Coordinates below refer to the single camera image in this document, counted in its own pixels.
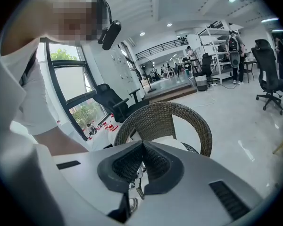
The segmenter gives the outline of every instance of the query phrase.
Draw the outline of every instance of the backpack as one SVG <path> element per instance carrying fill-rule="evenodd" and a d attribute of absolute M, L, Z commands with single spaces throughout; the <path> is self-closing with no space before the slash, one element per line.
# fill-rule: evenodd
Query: backpack
<path fill-rule="evenodd" d="M 228 46 L 230 52 L 232 52 L 232 51 L 238 52 L 239 44 L 238 44 L 238 41 L 236 40 L 236 36 L 232 37 L 231 35 L 229 35 L 229 40 L 227 41 L 227 46 Z"/>

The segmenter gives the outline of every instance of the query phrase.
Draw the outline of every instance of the black strap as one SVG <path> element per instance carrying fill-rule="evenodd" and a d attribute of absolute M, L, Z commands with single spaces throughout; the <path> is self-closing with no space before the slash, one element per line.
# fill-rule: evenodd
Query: black strap
<path fill-rule="evenodd" d="M 26 83 L 27 83 L 27 78 L 28 78 L 28 73 L 31 70 L 34 62 L 36 61 L 37 58 L 37 50 L 35 50 L 35 52 L 33 53 L 32 57 L 30 58 L 30 60 L 28 61 L 28 64 L 24 70 L 24 73 L 19 81 L 19 84 L 23 87 Z"/>

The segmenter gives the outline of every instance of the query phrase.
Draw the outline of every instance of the black mesh chair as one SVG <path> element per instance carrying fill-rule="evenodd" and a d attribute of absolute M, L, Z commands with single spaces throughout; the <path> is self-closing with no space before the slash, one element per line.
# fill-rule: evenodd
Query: black mesh chair
<path fill-rule="evenodd" d="M 148 105 L 148 101 L 140 101 L 138 102 L 136 92 L 140 89 L 136 89 L 131 92 L 129 95 L 134 96 L 135 104 L 132 106 L 127 105 L 126 98 L 122 100 L 113 89 L 110 88 L 108 84 L 101 84 L 96 87 L 97 94 L 93 96 L 93 99 L 101 104 L 106 110 L 112 112 L 114 114 L 114 118 L 116 122 L 123 123 L 125 119 L 129 115 L 131 115 L 134 111 L 142 108 L 145 105 Z"/>
<path fill-rule="evenodd" d="M 212 80 L 211 80 L 211 74 L 212 74 L 211 62 L 212 62 L 212 56 L 209 56 L 208 53 L 203 54 L 201 70 L 207 76 L 208 86 L 210 86 L 209 83 L 212 83 Z"/>
<path fill-rule="evenodd" d="M 265 111 L 267 104 L 273 101 L 281 109 L 280 114 L 282 115 L 283 108 L 280 105 L 282 96 L 277 98 L 273 95 L 277 91 L 283 92 L 283 80 L 278 79 L 274 51 L 267 40 L 255 40 L 255 43 L 256 47 L 252 48 L 251 51 L 260 68 L 260 86 L 266 92 L 265 95 L 257 95 L 256 100 L 259 100 L 259 97 L 268 98 L 263 110 Z"/>

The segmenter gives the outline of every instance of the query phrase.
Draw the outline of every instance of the headphones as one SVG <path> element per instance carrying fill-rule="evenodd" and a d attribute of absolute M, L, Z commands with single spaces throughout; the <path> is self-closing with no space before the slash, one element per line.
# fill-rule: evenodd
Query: headphones
<path fill-rule="evenodd" d="M 118 20 L 112 21 L 110 6 L 106 0 L 97 0 L 97 21 L 101 21 L 103 19 L 103 7 L 101 5 L 105 6 L 105 9 L 108 11 L 110 27 L 106 27 L 103 30 L 98 40 L 98 44 L 102 45 L 103 50 L 109 50 L 121 31 L 122 25 Z"/>

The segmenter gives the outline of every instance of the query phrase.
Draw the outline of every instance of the wooden platform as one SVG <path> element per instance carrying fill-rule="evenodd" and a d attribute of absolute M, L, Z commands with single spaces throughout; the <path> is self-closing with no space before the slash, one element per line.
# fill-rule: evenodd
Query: wooden platform
<path fill-rule="evenodd" d="M 184 81 L 177 85 L 174 84 L 167 89 L 157 89 L 151 93 L 148 93 L 144 97 L 144 100 L 149 100 L 150 103 L 169 101 L 195 92 L 197 92 L 197 89 L 193 88 L 190 82 L 187 83 Z"/>

